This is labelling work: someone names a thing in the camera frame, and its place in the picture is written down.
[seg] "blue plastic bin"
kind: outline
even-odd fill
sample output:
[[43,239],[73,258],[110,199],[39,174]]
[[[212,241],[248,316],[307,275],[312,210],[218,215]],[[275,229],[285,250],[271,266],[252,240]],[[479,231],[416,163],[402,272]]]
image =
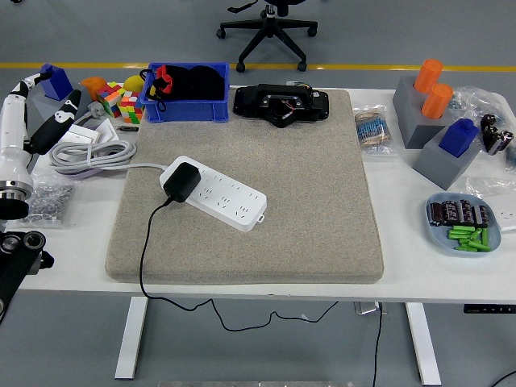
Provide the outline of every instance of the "blue plastic bin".
[[[224,78],[224,99],[220,101],[207,100],[177,100],[164,101],[165,111],[158,110],[158,101],[145,97],[145,91],[155,81],[155,71],[162,65],[181,66],[190,70],[199,65],[208,66]],[[151,63],[148,66],[154,73],[147,73],[144,83],[144,91],[141,101],[147,111],[147,120],[150,123],[162,123],[167,121],[215,121],[225,123],[229,119],[227,101],[229,97],[229,63]]]

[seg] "white table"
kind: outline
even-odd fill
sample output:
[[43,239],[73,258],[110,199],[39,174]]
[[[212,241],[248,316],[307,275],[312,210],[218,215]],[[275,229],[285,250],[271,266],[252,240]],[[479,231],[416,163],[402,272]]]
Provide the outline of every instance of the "white table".
[[[444,253],[427,230],[425,203],[438,192],[437,185],[410,165],[419,150],[405,150],[393,107],[394,90],[350,89],[354,107],[383,105],[399,157],[364,158],[364,166],[379,229],[385,264],[384,276],[375,284],[261,284],[261,285],[146,285],[149,293],[210,298],[301,298],[405,302],[419,371],[424,385],[440,385],[431,337],[420,302],[516,304],[516,233],[505,233],[500,247],[485,256],[463,258]],[[516,123],[504,98],[509,120]],[[504,172],[503,155],[481,153],[463,177],[503,180],[516,176]],[[35,170],[46,169],[46,157]],[[77,187],[60,230],[44,230],[46,250],[56,259],[52,269],[29,276],[20,289],[124,292],[140,295],[138,284],[118,283],[104,270],[111,229],[122,196],[125,173],[103,172]],[[464,190],[460,178],[448,192]],[[133,298],[119,358],[117,378],[131,378],[147,303]]]

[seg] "orange toy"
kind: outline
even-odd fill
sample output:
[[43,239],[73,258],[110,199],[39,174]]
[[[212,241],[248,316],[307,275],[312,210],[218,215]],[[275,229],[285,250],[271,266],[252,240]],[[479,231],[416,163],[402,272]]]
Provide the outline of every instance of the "orange toy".
[[453,89],[451,86],[444,83],[436,83],[432,86],[427,100],[422,105],[422,115],[428,119],[440,119],[452,97]]
[[102,77],[90,77],[81,81],[81,85],[86,86],[88,89],[88,93],[91,97],[92,101],[98,102],[97,92],[104,86],[107,85],[107,82]]
[[442,71],[443,63],[440,60],[425,60],[414,83],[416,91],[419,93],[430,93],[432,86],[437,83]]

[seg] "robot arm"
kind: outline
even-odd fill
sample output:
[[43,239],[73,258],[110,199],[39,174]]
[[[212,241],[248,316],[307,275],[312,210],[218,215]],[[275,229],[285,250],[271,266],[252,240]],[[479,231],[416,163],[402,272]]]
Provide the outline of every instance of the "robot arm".
[[27,171],[31,154],[43,155],[72,126],[81,101],[74,90],[64,105],[50,117],[27,143],[27,100],[29,92],[52,73],[38,73],[18,83],[4,100],[0,112],[0,219],[25,218],[33,181]]
[[[64,105],[28,139],[27,100],[29,92],[52,73],[37,73],[18,83],[4,100],[0,112],[0,219],[25,218],[34,182],[27,171],[31,154],[43,155],[72,126],[81,101],[74,90]],[[54,259],[43,250],[45,237],[38,231],[0,230],[0,315],[27,274],[50,268]]]

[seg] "table leg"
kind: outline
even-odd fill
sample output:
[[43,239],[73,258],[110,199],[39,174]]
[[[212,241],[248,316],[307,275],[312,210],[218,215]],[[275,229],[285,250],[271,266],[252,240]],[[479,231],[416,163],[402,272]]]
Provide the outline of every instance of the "table leg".
[[441,385],[441,377],[435,360],[434,346],[428,330],[427,316],[423,304],[406,302],[405,307],[418,360],[421,383],[422,385]]
[[135,378],[136,361],[138,360],[139,343],[144,330],[147,302],[146,297],[131,298],[122,346],[120,347],[119,362],[114,374],[115,379],[133,380]]

